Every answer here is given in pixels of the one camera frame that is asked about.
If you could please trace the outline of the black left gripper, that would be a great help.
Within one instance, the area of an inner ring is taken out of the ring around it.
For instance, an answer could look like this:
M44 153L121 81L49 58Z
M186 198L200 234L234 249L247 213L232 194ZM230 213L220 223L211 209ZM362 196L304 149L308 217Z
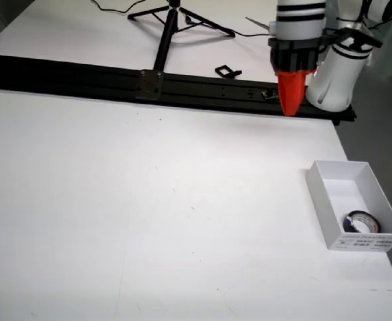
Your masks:
M270 63L278 77L278 93L285 116L294 116L303 101L308 72L317 67L320 38L281 40L272 37Z

